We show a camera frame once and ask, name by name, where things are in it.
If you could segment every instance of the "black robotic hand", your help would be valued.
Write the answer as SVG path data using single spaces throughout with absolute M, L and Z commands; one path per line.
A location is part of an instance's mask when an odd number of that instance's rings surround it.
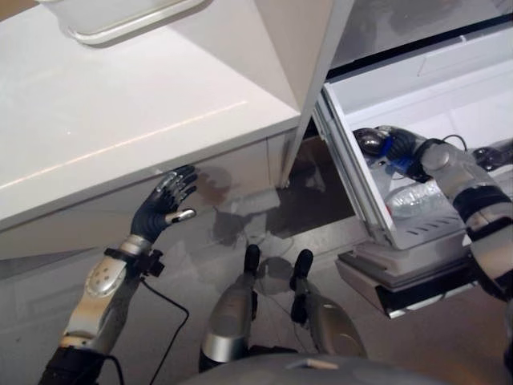
M 176 210 L 196 191 L 196 186 L 190 185 L 196 179 L 193 166 L 168 172 L 135 213 L 130 233 L 154 243 L 169 225 L 194 217 L 196 212 L 193 209 Z

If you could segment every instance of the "cabinet door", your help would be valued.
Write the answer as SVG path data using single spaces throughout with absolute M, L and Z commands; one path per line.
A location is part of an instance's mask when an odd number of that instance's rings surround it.
M 199 214 L 212 206 L 271 187 L 267 140 L 202 160 L 196 167 L 198 189 L 185 205 Z M 152 177 L 0 233 L 0 259 L 121 241 L 128 234 L 134 211 L 160 178 L 161 175 Z

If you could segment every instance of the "white cabinet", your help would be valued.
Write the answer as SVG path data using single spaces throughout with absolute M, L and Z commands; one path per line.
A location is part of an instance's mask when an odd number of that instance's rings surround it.
M 201 214 L 212 206 L 273 187 L 284 145 L 285 134 L 282 134 L 196 163 L 198 189 L 184 206 L 193 207 Z M 134 212 L 161 177 L 151 177 L 0 233 L 0 259 L 121 241 L 128 234 Z
M 101 48 L 41 6 L 0 22 L 1 258 L 114 241 L 182 164 L 197 207 L 285 185 L 351 6 L 215 0 Z

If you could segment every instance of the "wire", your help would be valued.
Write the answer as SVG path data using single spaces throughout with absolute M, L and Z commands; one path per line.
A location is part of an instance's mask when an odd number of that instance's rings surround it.
M 458 138 L 461 140 L 462 144 L 463 144 L 463 148 L 465 149 L 465 152 L 468 151 L 468 147 L 467 147 L 467 142 L 458 134 L 451 134 L 451 135 L 448 135 L 446 136 L 445 138 L 442 139 L 442 141 L 446 141 L 446 139 L 449 139 L 449 138 Z
M 297 329 L 296 329 L 296 323 L 295 323 L 294 321 L 292 321 L 292 317 L 291 317 L 291 315 L 290 315 L 289 311 L 288 311 L 288 310 L 286 310 L 286 309 L 285 309 L 285 308 L 284 308 L 284 307 L 283 307 L 283 306 L 282 306 L 282 305 L 281 305 L 281 304 L 280 304 L 280 303 L 279 303 L 275 298 L 273 298 L 273 297 L 271 297 L 271 296 L 269 296 L 269 295 L 267 295 L 267 294 L 265 293 L 264 285 L 262 284 L 262 282 L 261 282 L 261 281 L 259 281 L 259 282 L 258 282 L 258 284 L 260 285 L 260 289 L 261 289 L 261 292 L 262 292 L 262 294 L 264 295 L 264 297 L 265 297 L 265 298 L 267 298 L 267 299 L 270 299 L 271 301 L 273 301 L 273 302 L 276 304 L 276 306 L 278 306 L 280 309 L 282 309 L 282 310 L 284 311 L 284 313 L 285 313 L 285 314 L 287 314 L 287 315 L 289 316 L 289 318 L 290 318 L 290 320 L 291 320 L 291 322 L 292 322 L 292 324 L 293 324 L 294 335 L 296 336 L 296 340 L 299 342 L 299 344 L 301 345 L 301 347 L 303 348 L 303 350 L 304 350 L 305 352 L 308 352 L 308 349 L 306 349 L 305 345 L 304 345 L 304 344 L 303 344 L 303 342 L 301 341 L 301 338 L 299 338 L 299 334 L 297 333 Z
M 98 364 L 101 365 L 103 360 L 108 360 L 108 359 L 110 359 L 114 363 L 115 369 L 118 372 L 119 385 L 124 385 L 125 380 L 123 377 L 123 371 L 121 370 L 121 365 L 119 364 L 118 359 L 114 355 L 102 355 L 102 356 L 98 357 L 88 368 L 86 368 L 82 373 L 80 373 L 80 375 L 77 378 L 75 378 L 75 380 L 71 383 L 71 385 L 75 385 L 76 383 L 79 383 L 79 380 L 83 379 L 83 377 L 85 375 L 89 374 L 89 372 L 92 371 L 96 367 L 96 365 L 98 365 Z
M 157 295 L 158 297 L 162 298 L 164 301 L 167 301 L 169 303 L 171 303 L 172 305 L 176 306 L 177 308 L 179 308 L 180 310 L 182 310 L 184 313 L 185 313 L 185 318 L 184 320 L 182 321 L 182 323 L 178 326 L 178 328 L 176 329 L 172 339 L 171 339 L 171 342 L 169 343 L 168 345 L 168 348 L 166 349 L 164 355 L 162 356 L 162 359 L 160 360 L 160 363 L 159 363 L 159 366 L 156 368 L 155 370 L 155 373 L 153 374 L 153 377 L 151 377 L 151 381 L 150 381 L 150 385 L 153 384 L 153 382 L 155 381 L 155 379 L 157 378 L 157 375 L 159 374 L 159 371 L 160 369 L 162 368 L 163 364 L 164 364 L 164 361 L 166 360 L 166 358 L 168 357 L 169 355 L 169 351 L 171 350 L 172 346 L 173 346 L 173 343 L 175 342 L 175 339 L 176 339 L 176 336 L 178 335 L 178 333 L 180 332 L 180 330 L 182 329 L 182 327 L 184 327 L 185 323 L 187 322 L 187 320 L 189 319 L 189 310 L 187 310 L 185 307 L 181 306 L 179 303 L 173 301 L 172 299 L 166 297 L 165 295 L 163 295 L 162 293 L 158 292 L 157 290 L 153 289 L 151 286 L 148 285 L 148 283 L 144 280 L 144 277 L 141 278 L 141 282 L 143 283 L 144 287 L 146 287 L 148 290 L 150 290 L 153 294 Z
M 119 384 L 120 385 L 125 385 L 125 380 L 123 378 L 123 371 L 121 370 L 121 365 L 119 365 L 118 359 L 115 356 L 113 356 L 113 355 L 106 355 L 105 359 L 106 360 L 110 359 L 114 363 L 115 369 L 118 372 Z

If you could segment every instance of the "floor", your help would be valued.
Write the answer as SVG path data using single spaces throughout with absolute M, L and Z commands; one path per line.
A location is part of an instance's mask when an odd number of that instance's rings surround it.
M 333 264 L 337 254 L 366 232 L 340 195 L 333 166 L 312 168 L 308 163 L 298 161 L 288 190 L 218 207 L 159 239 L 156 247 L 165 252 L 166 269 L 148 282 L 185 305 L 191 317 L 156 383 L 178 383 L 197 372 L 206 319 L 241 273 L 248 243 L 257 243 L 262 251 L 251 344 L 314 352 L 309 332 L 289 317 L 289 275 L 299 251 L 308 247 L 315 255 L 310 281 L 347 310 L 371 359 L 453 384 L 511 383 L 502 365 L 504 305 L 480 288 L 390 320 L 339 278 Z M 0 265 L 1 384 L 37 382 L 81 296 L 84 278 L 100 258 L 101 249 L 94 249 Z M 142 286 L 138 289 L 112 352 L 127 384 L 149 381 L 182 319 L 179 310 Z M 110 363 L 99 382 L 117 383 Z

